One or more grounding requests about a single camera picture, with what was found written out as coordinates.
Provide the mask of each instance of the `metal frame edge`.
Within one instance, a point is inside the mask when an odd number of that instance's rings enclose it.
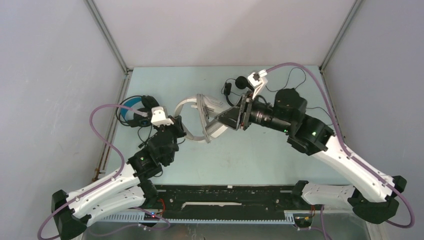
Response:
[[[358,10],[360,9],[364,1],[365,0],[355,0],[355,2],[353,3],[349,13],[346,16],[346,19],[344,20],[343,24],[340,27],[340,30],[338,31],[334,41],[332,42],[330,49],[328,50],[327,54],[324,57],[324,60],[322,61],[322,64],[320,66],[321,72],[324,72],[324,70],[326,69],[331,58],[333,57],[334,52],[342,41],[343,36],[345,35],[347,29],[352,23],[352,20],[355,18],[356,14],[358,13]]]
[[[128,74],[129,68],[125,63],[124,58],[122,57],[121,52],[119,51],[118,46],[115,43],[111,33],[109,32],[108,27],[106,26],[106,23],[102,18],[102,15],[100,14],[100,11],[96,6],[95,0],[84,0],[84,2],[87,5],[88,10],[91,12],[95,22],[97,23],[98,28],[106,39],[107,44],[113,52],[113,55],[115,55],[120,67],[122,68],[122,71],[125,74]]]

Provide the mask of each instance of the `black cable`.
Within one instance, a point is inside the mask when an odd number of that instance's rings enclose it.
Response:
[[[182,140],[182,142],[180,142],[180,143],[177,143],[177,145],[180,145],[180,144],[184,143],[185,141],[186,141],[186,139],[184,138],[184,140]]]
[[[143,140],[142,139],[142,137],[140,136],[140,130],[142,129],[143,127],[140,127],[139,129],[138,129],[138,131],[137,131],[137,136],[138,136],[138,138],[140,139],[140,141],[141,141],[141,144],[140,145],[138,145],[138,148],[139,149],[141,149],[142,147],[144,147],[145,145],[147,145],[147,142],[151,139],[151,138],[153,138],[155,135],[153,135],[153,136],[150,136],[151,134],[152,134],[152,129],[153,129],[153,125],[150,125],[150,131],[148,132],[148,136],[147,136],[147,138],[146,138],[146,140]]]
[[[324,109],[324,108],[322,108],[322,107],[320,107],[320,106],[316,106],[316,107],[307,107],[306,109],[322,109],[324,112],[325,112],[325,114],[327,114],[327,116],[331,119],[331,116],[330,116],[330,114]]]
[[[292,71],[293,71],[293,70],[295,70],[295,69],[300,69],[300,70],[303,72],[303,74],[305,75],[305,78],[304,78],[303,82],[301,82],[299,85],[297,85],[297,87],[295,87],[295,88],[294,88],[294,89],[297,89],[300,85],[302,85],[304,82],[306,82],[306,73],[305,73],[305,71],[304,71],[302,68],[300,68],[300,67],[293,67],[293,68],[290,70],[290,72],[288,73],[287,81],[285,82],[285,85],[284,85],[282,88],[280,88],[280,89],[278,89],[278,90],[270,90],[270,89],[268,88],[268,86],[267,86],[267,85],[265,85],[266,89],[267,89],[268,91],[272,92],[272,93],[275,93],[275,92],[278,92],[278,91],[280,91],[280,90],[282,90],[282,89],[286,88],[286,87],[287,87],[287,85],[289,84],[290,75],[292,74]]]
[[[159,176],[153,176],[153,177],[155,177],[155,178],[159,178],[160,176],[162,176],[164,174],[164,170],[162,170],[161,172],[160,172],[160,175]]]
[[[262,99],[262,100],[265,102],[265,104],[268,104],[268,102],[267,102],[267,100],[265,99],[265,97],[264,97],[264,96],[262,96],[262,95],[257,95],[256,97],[258,97],[258,98]]]
[[[134,96],[129,96],[129,97],[127,97],[127,98],[125,98],[124,100],[122,100],[120,103],[119,103],[119,105],[122,105],[123,103],[125,103],[126,101],[128,101],[128,100],[130,100],[130,99],[133,99],[133,98],[142,98],[142,96],[140,96],[140,95],[134,95]],[[115,116],[116,116],[116,119],[120,122],[120,124],[122,124],[122,125],[124,125],[124,126],[126,126],[126,127],[129,127],[130,125],[127,123],[127,121],[124,119],[124,120],[121,120],[121,114],[119,113],[118,114],[118,110],[119,110],[120,108],[119,107],[117,107],[116,108],[116,111],[115,111]]]

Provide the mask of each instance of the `gray wall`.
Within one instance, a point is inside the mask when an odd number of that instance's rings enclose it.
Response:
[[[82,0],[1,1],[0,33],[0,239],[34,240],[52,193],[93,177],[102,144],[89,116],[116,101],[124,74]],[[110,116],[95,117],[103,134]]]
[[[325,71],[342,131],[364,159],[408,180],[416,226],[386,225],[389,238],[424,233],[424,1],[366,0]],[[401,203],[394,221],[408,223]]]

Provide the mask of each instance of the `white wall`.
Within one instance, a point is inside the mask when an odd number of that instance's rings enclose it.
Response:
[[[391,240],[424,234],[423,23],[422,0],[365,1],[325,71],[347,142],[375,167],[408,180],[404,195],[417,224],[387,225]],[[393,220],[407,224],[400,205]]]
[[[0,33],[0,239],[34,240],[52,194],[93,177],[103,145],[89,116],[124,74],[82,0],[1,1]],[[95,117],[103,134],[110,116]]]
[[[355,0],[96,0],[129,67],[320,65]]]

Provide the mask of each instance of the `light blue table surface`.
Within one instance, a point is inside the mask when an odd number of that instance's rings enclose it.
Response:
[[[136,67],[132,73],[126,96],[151,95],[161,106],[174,115],[175,107],[184,98],[197,93],[210,95],[225,101],[221,94],[228,78],[247,77],[270,66],[196,66],[196,67]],[[318,79],[322,80],[317,66],[308,66]],[[268,87],[271,90],[282,88],[287,81],[290,66],[281,67],[268,74]],[[305,76],[300,69],[291,73],[287,87],[299,85]],[[232,91],[242,90],[232,85]],[[324,100],[310,76],[297,88],[308,101],[308,107],[326,109]],[[274,104],[274,92],[261,93],[268,102]],[[231,94],[235,102],[238,96]],[[308,109],[307,114],[331,123],[322,109]],[[199,113],[189,104],[184,105],[182,121],[195,136],[201,136]],[[125,159],[137,152],[141,143],[137,136],[138,128],[119,125],[113,144],[122,151]],[[146,138],[149,128],[140,131]],[[308,180],[321,184],[346,184],[347,180],[320,160],[301,154],[293,149],[287,136],[269,128],[252,124],[246,131],[228,129],[211,143],[196,143],[186,140],[179,145],[174,162],[163,168],[161,177],[151,178],[155,184],[183,185],[283,185],[295,184],[298,180]],[[107,160],[106,173],[120,166],[116,152]]]

